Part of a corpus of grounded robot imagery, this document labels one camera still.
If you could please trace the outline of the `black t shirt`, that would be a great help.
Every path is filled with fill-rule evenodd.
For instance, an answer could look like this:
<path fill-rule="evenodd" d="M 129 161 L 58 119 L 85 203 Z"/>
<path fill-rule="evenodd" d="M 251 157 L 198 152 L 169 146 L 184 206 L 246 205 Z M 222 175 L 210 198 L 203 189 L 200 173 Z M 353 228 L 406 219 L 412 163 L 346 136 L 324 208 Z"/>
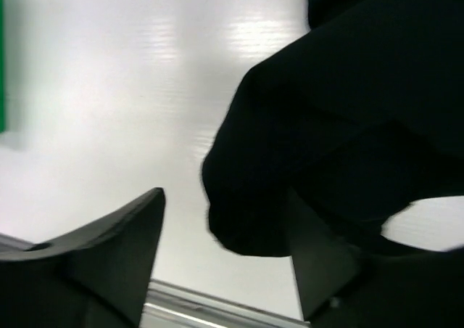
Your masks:
<path fill-rule="evenodd" d="M 289 254 L 289 190 L 353 241 L 463 193 L 463 0 L 307 1 L 309 32 L 247 72 L 202 163 L 210 232 L 240 255 Z"/>

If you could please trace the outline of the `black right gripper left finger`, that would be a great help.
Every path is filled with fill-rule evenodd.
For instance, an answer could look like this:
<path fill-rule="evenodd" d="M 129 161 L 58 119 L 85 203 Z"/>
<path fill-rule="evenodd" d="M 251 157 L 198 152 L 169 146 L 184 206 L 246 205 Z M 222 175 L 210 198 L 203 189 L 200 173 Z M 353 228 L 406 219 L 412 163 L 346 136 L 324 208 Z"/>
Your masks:
<path fill-rule="evenodd" d="M 1 253 L 1 326 L 138 327 L 165 210 L 154 188 L 27 250 Z"/>

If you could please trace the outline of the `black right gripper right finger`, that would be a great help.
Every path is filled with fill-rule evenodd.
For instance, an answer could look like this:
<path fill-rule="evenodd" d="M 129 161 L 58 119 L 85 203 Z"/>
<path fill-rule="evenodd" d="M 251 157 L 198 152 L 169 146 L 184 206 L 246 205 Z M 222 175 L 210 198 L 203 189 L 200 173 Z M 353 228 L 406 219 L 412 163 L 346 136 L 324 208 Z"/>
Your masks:
<path fill-rule="evenodd" d="M 422 250 L 378 235 L 347 241 L 295 192 L 288 237 L 311 327 L 462 327 L 463 248 Z"/>

